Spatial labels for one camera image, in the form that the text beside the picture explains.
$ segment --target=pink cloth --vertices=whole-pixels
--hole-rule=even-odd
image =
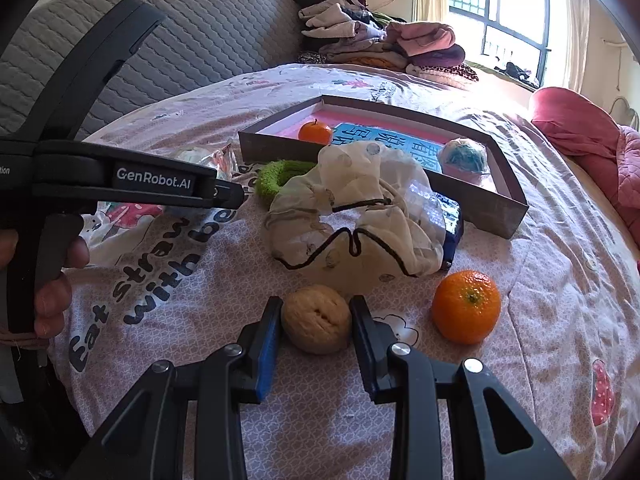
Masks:
[[[531,122],[590,175],[640,246],[640,134],[567,88],[531,97]]]
[[[640,209],[640,134],[633,128],[620,126],[616,161],[620,203]]]
[[[386,39],[397,43],[408,56],[418,56],[433,50],[445,50],[456,43],[456,35],[443,23],[391,22],[386,26]]]

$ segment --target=small orange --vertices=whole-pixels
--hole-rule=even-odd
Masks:
[[[299,140],[306,140],[306,142],[317,142],[318,144],[327,145],[331,142],[331,138],[334,136],[334,131],[328,124],[319,123],[318,119],[315,119],[312,123],[305,123],[300,127],[298,132]]]
[[[476,270],[461,270],[440,282],[431,317],[440,333],[465,345],[482,342],[500,316],[500,292],[494,280]]]

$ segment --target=blue package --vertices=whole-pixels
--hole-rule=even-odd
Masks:
[[[446,234],[442,246],[442,266],[440,270],[449,270],[456,254],[458,243],[465,231],[465,221],[462,219],[460,204],[447,196],[436,193],[444,215]]]
[[[375,140],[388,148],[397,148],[411,155],[423,168],[442,173],[438,162],[438,154],[442,145],[429,140],[399,134],[391,130],[383,130],[375,126],[360,126],[359,124],[341,123],[334,128],[332,144],[347,144],[354,140]]]

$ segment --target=gripper handle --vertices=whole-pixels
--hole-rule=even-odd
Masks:
[[[80,215],[49,211],[28,206],[0,212],[0,229],[18,231],[14,257],[0,270],[0,325],[12,333],[33,332],[35,291],[60,275],[69,244],[83,226]],[[37,397],[44,381],[37,351],[0,348],[3,402]]]

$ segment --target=finger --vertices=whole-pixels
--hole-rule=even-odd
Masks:
[[[0,230],[0,269],[9,265],[14,257],[18,244],[18,231],[13,229]]]
[[[46,283],[35,295],[36,314],[54,317],[69,308],[71,304],[71,284],[64,274]]]
[[[69,245],[66,251],[65,267],[82,269],[89,263],[89,248],[86,246],[84,238],[78,237]]]
[[[33,330],[36,336],[41,338],[50,338],[57,336],[65,327],[65,316],[60,313],[53,317],[36,317],[33,323]]]

